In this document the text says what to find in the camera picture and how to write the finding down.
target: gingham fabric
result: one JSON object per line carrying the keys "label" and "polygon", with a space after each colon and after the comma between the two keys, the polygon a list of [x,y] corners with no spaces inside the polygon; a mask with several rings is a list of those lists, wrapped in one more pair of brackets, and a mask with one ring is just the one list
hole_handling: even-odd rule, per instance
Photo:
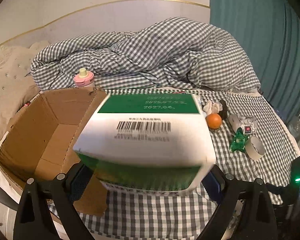
{"label": "gingham fabric", "polygon": [[248,91],[260,87],[250,60],[226,31],[170,18],[137,33],[94,33],[40,51],[31,74],[41,90],[74,86],[85,67],[102,89],[170,86]]}
{"label": "gingham fabric", "polygon": [[[109,94],[171,93],[179,90],[106,90]],[[245,153],[229,151],[234,131],[228,121],[223,121],[218,132],[210,133],[215,148],[217,165],[224,173],[237,179],[253,181],[262,178],[274,185],[287,185],[290,164],[297,152],[288,134],[275,116],[271,106],[262,97],[215,91],[185,91],[201,96],[202,102],[226,101],[229,114],[255,116],[258,121],[256,136],[262,141],[266,153],[257,162]],[[274,204],[281,199],[270,194]],[[108,208],[103,217],[79,214],[87,228],[103,236],[118,239],[196,239],[216,205],[209,200],[202,184],[189,196],[143,196],[108,192]],[[57,214],[53,205],[50,210]]]}

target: gold trim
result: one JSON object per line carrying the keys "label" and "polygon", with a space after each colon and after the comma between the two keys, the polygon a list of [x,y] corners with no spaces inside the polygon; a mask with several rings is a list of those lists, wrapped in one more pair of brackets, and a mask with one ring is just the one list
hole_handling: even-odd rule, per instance
{"label": "gold trim", "polygon": [[[101,5],[106,5],[106,4],[110,4],[110,3],[117,3],[117,2],[125,2],[125,1],[131,1],[131,0],[118,0],[118,1],[105,2],[105,3],[95,4],[95,5],[92,5],[92,6],[88,6],[88,7],[85,7],[85,8],[79,9],[79,10],[76,10],[76,11],[74,11],[74,12],[71,12],[71,13],[68,13],[68,14],[66,14],[66,15],[63,15],[63,16],[61,16],[61,17],[59,17],[59,18],[53,20],[52,22],[49,22],[49,23],[47,23],[47,24],[45,24],[45,25],[43,25],[43,26],[41,26],[41,27],[37,27],[37,28],[35,28],[35,29],[32,29],[32,30],[26,31],[26,32],[24,32],[24,33],[18,34],[18,35],[16,35],[16,36],[14,36],[14,37],[12,37],[12,38],[10,38],[10,39],[8,39],[8,40],[2,42],[2,43],[0,44],[0,46],[1,46],[1,45],[4,45],[4,44],[7,43],[8,41],[11,41],[11,40],[13,40],[13,39],[15,39],[15,38],[17,38],[17,37],[20,37],[20,36],[24,35],[24,34],[27,34],[27,33],[30,33],[30,32],[33,32],[33,31],[36,31],[36,30],[39,30],[39,29],[42,29],[42,28],[44,28],[44,27],[47,27],[47,26],[50,25],[51,23],[54,23],[54,22],[56,22],[56,21],[58,21],[58,20],[60,20],[60,19],[62,19],[62,18],[64,18],[64,17],[67,17],[67,16],[71,15],[71,14],[74,14],[74,13],[77,13],[77,12],[80,12],[80,11],[83,11],[83,10],[86,10],[86,9],[90,9],[90,8],[93,8],[93,7],[101,6]],[[189,1],[183,1],[183,0],[164,0],[164,1],[173,1],[173,2],[187,3],[187,4],[197,5],[197,6],[201,6],[201,7],[205,7],[205,8],[210,9],[210,6],[204,5],[204,4],[201,4],[201,3],[196,3],[196,2],[189,2]]]}

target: curtain fold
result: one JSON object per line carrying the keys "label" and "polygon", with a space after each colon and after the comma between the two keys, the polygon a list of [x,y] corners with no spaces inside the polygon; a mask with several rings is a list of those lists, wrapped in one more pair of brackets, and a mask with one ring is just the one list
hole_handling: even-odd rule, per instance
{"label": "curtain fold", "polygon": [[247,53],[282,120],[300,115],[300,20],[287,0],[210,0],[210,10],[210,23]]}

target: orange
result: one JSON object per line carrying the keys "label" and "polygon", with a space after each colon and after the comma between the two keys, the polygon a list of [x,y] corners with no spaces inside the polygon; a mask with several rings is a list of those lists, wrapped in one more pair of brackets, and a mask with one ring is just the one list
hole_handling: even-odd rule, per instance
{"label": "orange", "polygon": [[215,113],[209,114],[206,117],[206,121],[207,121],[208,127],[211,129],[218,129],[222,124],[222,119],[221,119],[220,115],[215,114]]}

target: rumpled duvet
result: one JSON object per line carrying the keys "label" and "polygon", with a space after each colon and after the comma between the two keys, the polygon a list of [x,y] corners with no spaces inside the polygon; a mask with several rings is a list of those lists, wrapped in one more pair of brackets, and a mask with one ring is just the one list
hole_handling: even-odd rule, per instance
{"label": "rumpled duvet", "polygon": [[80,68],[102,89],[157,88],[251,91],[260,87],[251,62],[226,31],[170,18],[139,32],[93,33],[40,51],[31,74],[41,90],[74,86]]}

